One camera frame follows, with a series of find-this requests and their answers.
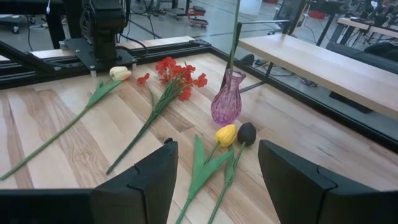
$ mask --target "purple glass vase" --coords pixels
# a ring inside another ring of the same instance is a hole
[[[211,102],[211,116],[216,124],[226,126],[235,121],[241,114],[242,100],[239,93],[239,84],[246,74],[243,72],[225,70],[225,86],[217,93]]]

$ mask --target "wooden table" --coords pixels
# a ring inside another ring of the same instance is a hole
[[[164,44],[171,40],[178,39],[151,42]],[[184,62],[197,68],[194,76],[207,74],[207,86],[194,89],[189,101],[171,103],[113,174],[131,167],[168,137],[178,141],[177,183],[168,223],[175,223],[188,194],[194,135],[202,137],[207,153],[214,143],[219,127],[211,118],[210,104],[226,66],[225,61],[212,54],[177,59],[177,63]],[[150,95],[136,85],[136,78],[149,72],[149,86],[157,97],[162,93],[163,86],[154,67],[154,63],[137,66],[134,77],[114,89],[27,166],[0,182],[0,188],[84,188],[108,180],[105,171],[109,163],[137,134],[151,111]],[[98,74],[97,78],[86,75],[0,91],[0,173],[5,173],[73,119],[86,105],[98,80],[107,79],[107,74]],[[258,81],[248,74],[240,87]],[[375,189],[398,189],[398,157],[387,149],[269,85],[246,91],[241,97],[243,111],[235,124],[252,122],[257,128],[257,142],[243,152],[235,181],[214,223],[279,223],[257,159],[260,139],[269,139]],[[219,149],[216,154],[225,150]],[[220,170],[198,193],[183,222],[207,223],[222,187],[223,170]]]
[[[398,120],[398,76],[278,34],[239,40],[239,46],[374,111]]]
[[[374,26],[371,26],[369,28],[369,25],[363,24],[360,22],[351,21],[350,18],[339,18],[337,20],[337,23],[338,23],[338,25],[337,25],[332,37],[330,38],[330,42],[333,42],[333,43],[337,43],[338,39],[340,38],[341,34],[343,33],[345,26],[348,26],[348,28],[347,28],[343,38],[340,40],[340,44],[347,43],[349,37],[351,36],[351,34],[355,30],[355,28],[364,29],[364,30],[369,29],[370,33],[375,32],[377,34],[382,34],[382,35],[386,35],[389,37],[398,38],[398,32],[396,32],[396,31],[389,30],[389,29],[383,29],[380,27],[374,27]],[[398,30],[397,26],[391,26],[391,28],[394,30]]]

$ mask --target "tulip leaf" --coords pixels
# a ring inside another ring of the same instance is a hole
[[[196,174],[192,179],[188,198],[193,199],[200,190],[200,188],[203,186],[203,184],[205,184],[205,182],[209,179],[209,177],[214,174],[218,170],[218,168],[220,168],[222,163],[230,158],[231,155],[232,152],[224,153],[204,165],[201,171]]]
[[[88,100],[88,103],[86,105],[87,108],[91,108],[96,104],[100,99],[102,99],[107,93],[109,93],[111,90],[116,88],[122,81],[113,81],[111,83],[105,84],[100,81],[97,85],[97,89],[95,92],[92,94],[90,99]]]
[[[192,179],[200,172],[205,164],[205,147],[199,136],[195,135],[195,155],[193,157]]]
[[[228,183],[234,180],[235,178],[235,169],[234,169],[234,163],[235,163],[235,156],[234,156],[234,147],[233,145],[230,145],[228,147],[228,152],[232,153],[231,157],[228,158],[225,164],[225,170],[224,170],[224,183]]]

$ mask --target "black bracket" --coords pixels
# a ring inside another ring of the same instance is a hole
[[[84,38],[67,39],[64,43],[89,70],[105,71],[114,66],[131,66],[137,62],[137,58],[124,49],[116,49],[116,60],[100,62],[94,56],[92,45]]]
[[[190,40],[189,42],[194,43],[194,44],[200,44],[200,45],[203,45],[203,46],[206,46],[206,47],[211,46],[211,43],[209,43],[207,41],[204,41],[202,39]]]

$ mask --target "flower stem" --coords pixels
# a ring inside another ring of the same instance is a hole
[[[83,111],[80,112],[74,118],[71,120],[61,131],[59,131],[57,134],[52,136],[49,140],[47,140],[43,145],[41,145],[38,149],[36,149],[34,152],[32,152],[29,156],[25,157],[25,159],[19,161],[17,165],[15,165],[10,171],[6,172],[3,176],[0,177],[0,180],[5,180],[9,176],[11,176],[13,173],[15,173],[17,170],[19,170],[21,167],[23,167],[25,164],[27,164],[31,159],[33,159],[36,155],[38,155],[40,152],[42,152],[47,146],[49,146],[51,143],[54,142],[59,136],[61,136],[65,131],[67,131],[70,127],[72,127],[87,111],[89,110],[88,107],[85,107]]]
[[[229,68],[233,71],[234,68],[234,59],[235,59],[235,50],[236,50],[236,29],[238,26],[238,17],[239,17],[239,8],[241,5],[241,0],[238,0],[238,4],[236,6],[235,12],[235,21],[234,21],[234,35],[232,36],[232,49],[231,49],[231,61],[229,62]]]
[[[209,222],[207,224],[212,224],[213,223],[214,217],[216,217],[216,214],[217,214],[217,211],[218,211],[218,207],[220,207],[221,202],[223,201],[223,198],[224,198],[224,194],[225,194],[226,190],[228,189],[228,187],[231,184],[232,184],[232,182],[224,183],[223,190],[221,191],[220,196],[218,197],[216,206],[214,207],[213,212],[211,213]]]
[[[185,212],[187,211],[187,208],[188,208],[189,204],[191,203],[191,201],[192,201],[191,198],[188,198],[188,199],[187,199],[187,201],[185,202],[185,205],[184,205],[184,207],[182,208],[181,213],[180,213],[180,215],[178,216],[178,219],[177,219],[177,221],[175,222],[175,224],[180,224],[180,223],[182,222],[182,219],[184,218]]]
[[[236,156],[236,159],[234,161],[234,170],[236,169],[236,166],[238,166],[238,162],[239,162],[239,159],[241,158],[241,155],[242,155],[245,145],[246,145],[246,142],[243,142],[241,149],[239,150],[238,156]]]
[[[154,122],[156,120],[156,118],[158,117],[158,115],[161,114],[163,109],[166,108],[166,106],[174,99],[175,99],[174,95],[167,96],[167,95],[163,94],[160,97],[159,101],[157,102],[157,104],[155,106],[155,109],[152,110],[152,113],[149,115],[149,118],[147,119],[147,121],[145,122],[143,127],[139,130],[136,137],[134,137],[134,139],[130,142],[130,144],[127,146],[127,148],[125,148],[125,150],[123,150],[123,152],[119,155],[119,157],[109,167],[109,169],[106,171],[106,175],[110,174],[113,171],[113,169],[120,163],[120,161],[122,161],[124,156],[126,156],[126,154],[130,151],[130,149],[138,142],[138,140],[140,140],[142,135],[147,131],[148,127],[152,124],[152,122]]]
[[[217,141],[217,143],[214,145],[214,147],[211,149],[209,156],[207,157],[205,164],[208,163],[213,156],[214,152],[216,151],[217,147],[220,145],[220,142]]]

